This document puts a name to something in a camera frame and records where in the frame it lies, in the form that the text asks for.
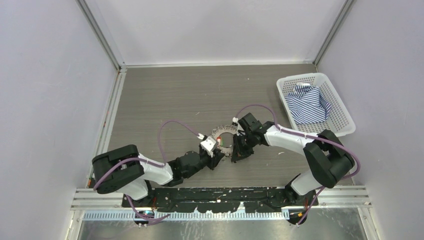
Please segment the numbered metal key ring disc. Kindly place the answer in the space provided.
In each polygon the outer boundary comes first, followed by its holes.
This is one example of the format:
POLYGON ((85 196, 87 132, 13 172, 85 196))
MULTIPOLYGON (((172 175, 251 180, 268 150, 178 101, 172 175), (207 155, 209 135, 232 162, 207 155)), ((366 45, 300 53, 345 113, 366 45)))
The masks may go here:
POLYGON ((218 145, 217 148, 220 149, 226 157, 230 157, 233 152, 233 135, 236 133, 237 127, 232 124, 220 125, 211 131, 211 136, 214 139, 217 140, 217 138, 221 138, 222 144, 218 145))

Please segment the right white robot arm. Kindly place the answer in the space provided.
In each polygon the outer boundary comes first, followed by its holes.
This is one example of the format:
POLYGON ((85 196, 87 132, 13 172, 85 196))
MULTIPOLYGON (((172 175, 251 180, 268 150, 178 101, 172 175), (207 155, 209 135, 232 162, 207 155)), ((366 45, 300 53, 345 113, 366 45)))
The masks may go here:
POLYGON ((233 162, 250 157, 258 145, 284 148, 305 157, 309 169, 285 186, 285 198, 291 205, 299 205, 315 189, 333 188, 356 164, 330 130, 305 133, 272 121, 261 123, 251 113, 234 117, 232 124, 237 127, 233 136, 233 162))

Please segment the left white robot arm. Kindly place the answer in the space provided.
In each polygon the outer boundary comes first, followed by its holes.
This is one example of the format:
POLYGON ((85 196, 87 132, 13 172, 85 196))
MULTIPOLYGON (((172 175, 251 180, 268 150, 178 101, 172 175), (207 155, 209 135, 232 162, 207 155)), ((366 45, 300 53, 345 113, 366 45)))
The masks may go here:
POLYGON ((208 154, 189 151, 169 162, 158 162, 139 153, 134 144, 126 145, 95 156, 91 163, 98 194, 122 193, 141 207, 153 202, 150 182, 173 187, 183 183, 205 167, 214 170, 225 156, 220 149, 208 154))

